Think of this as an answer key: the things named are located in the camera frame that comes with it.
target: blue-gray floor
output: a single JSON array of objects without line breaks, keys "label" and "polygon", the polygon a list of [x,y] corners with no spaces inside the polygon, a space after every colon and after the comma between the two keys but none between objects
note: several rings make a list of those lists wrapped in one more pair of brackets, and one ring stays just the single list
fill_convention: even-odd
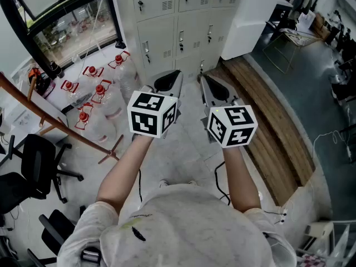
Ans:
[{"label": "blue-gray floor", "polygon": [[[297,51],[293,69],[283,74],[262,52],[269,39],[270,35],[262,35],[251,56],[283,93],[310,140],[314,142],[321,134],[346,127],[347,114],[332,98],[328,80],[328,75],[335,72],[333,60],[337,54],[324,42],[313,43]],[[277,41],[277,48],[288,55],[293,51],[291,44],[282,40]],[[268,49],[267,54],[286,68],[285,60],[273,47]],[[317,140],[315,151],[329,186],[333,219],[356,219],[356,165],[349,164],[345,143],[338,137],[338,143],[334,144],[332,135],[323,136]]]}]

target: red cap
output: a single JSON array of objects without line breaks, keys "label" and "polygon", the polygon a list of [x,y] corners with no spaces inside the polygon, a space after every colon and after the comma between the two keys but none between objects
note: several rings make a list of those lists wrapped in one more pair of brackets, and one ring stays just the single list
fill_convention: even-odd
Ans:
[{"label": "red cap", "polygon": [[98,85],[98,86],[96,86],[95,90],[96,90],[96,92],[97,92],[98,94],[104,94],[104,92],[105,92],[105,89],[104,89],[104,86],[103,86],[103,85]]},{"label": "red cap", "polygon": [[71,89],[73,87],[73,83],[72,82],[66,82],[66,88],[67,89]]},{"label": "red cap", "polygon": [[122,56],[121,55],[115,56],[115,60],[116,60],[116,62],[121,62],[122,61]]},{"label": "red cap", "polygon": [[90,73],[94,73],[95,72],[95,67],[94,66],[89,67],[89,72]]},{"label": "red cap", "polygon": [[86,122],[89,119],[89,115],[85,112],[81,112],[79,114],[79,119],[82,120],[83,122]]}]

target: wooden platform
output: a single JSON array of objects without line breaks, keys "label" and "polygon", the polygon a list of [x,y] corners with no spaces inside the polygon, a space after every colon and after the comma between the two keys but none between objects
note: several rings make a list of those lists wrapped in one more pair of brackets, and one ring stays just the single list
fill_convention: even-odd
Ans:
[{"label": "wooden platform", "polygon": [[252,106],[259,127],[246,150],[276,205],[284,205],[315,170],[298,130],[278,99],[242,57],[223,61],[210,73],[233,85],[239,97]]}]

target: black window frame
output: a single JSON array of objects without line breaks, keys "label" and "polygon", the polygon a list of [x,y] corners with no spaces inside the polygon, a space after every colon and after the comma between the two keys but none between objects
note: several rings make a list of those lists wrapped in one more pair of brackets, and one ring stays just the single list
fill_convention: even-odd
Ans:
[{"label": "black window frame", "polygon": [[[30,27],[27,27],[25,21],[21,17],[14,0],[0,0],[0,5],[3,9],[6,18],[9,21],[9,24],[13,28],[15,34],[22,42],[24,47],[27,49],[27,51],[30,53],[33,59],[38,63],[40,68],[43,69],[48,76],[54,78],[55,75],[50,67],[50,60],[41,51],[41,49],[39,48],[39,46],[37,45],[37,43],[34,41],[33,38],[35,37],[35,35],[42,32],[46,27],[48,27],[58,19],[62,18],[67,13],[70,13],[71,11],[80,8],[95,0],[58,0],[53,5],[51,5],[50,8],[45,9],[42,13],[40,13],[37,16],[33,15],[31,10],[26,6],[23,0],[18,0],[18,1],[24,8],[24,11],[26,11],[26,13],[34,21],[34,24],[31,25]],[[107,0],[107,2],[114,23],[114,27],[116,30],[117,37],[109,42],[102,44],[101,48],[116,42],[117,48],[124,49],[126,46],[123,42],[120,27],[118,25],[118,20],[117,20],[113,0]],[[98,48],[96,46],[89,45],[89,49],[90,50],[88,52],[88,55],[98,51]],[[66,69],[72,64],[73,62],[71,61],[67,62],[62,68]]]}]

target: red checkered cloth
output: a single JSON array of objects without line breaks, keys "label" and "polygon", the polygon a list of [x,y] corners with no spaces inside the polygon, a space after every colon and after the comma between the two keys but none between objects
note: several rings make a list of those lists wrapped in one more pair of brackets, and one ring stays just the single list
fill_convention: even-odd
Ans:
[{"label": "red checkered cloth", "polygon": [[323,258],[320,258],[316,255],[307,255],[302,256],[304,261],[300,263],[299,267],[325,267],[326,262]]}]

